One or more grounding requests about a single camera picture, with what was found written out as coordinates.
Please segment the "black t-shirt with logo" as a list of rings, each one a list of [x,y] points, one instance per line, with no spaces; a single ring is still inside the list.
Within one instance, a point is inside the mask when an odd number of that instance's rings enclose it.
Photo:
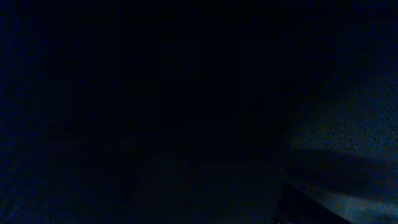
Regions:
[[[2,1],[2,223],[397,205],[396,1]]]

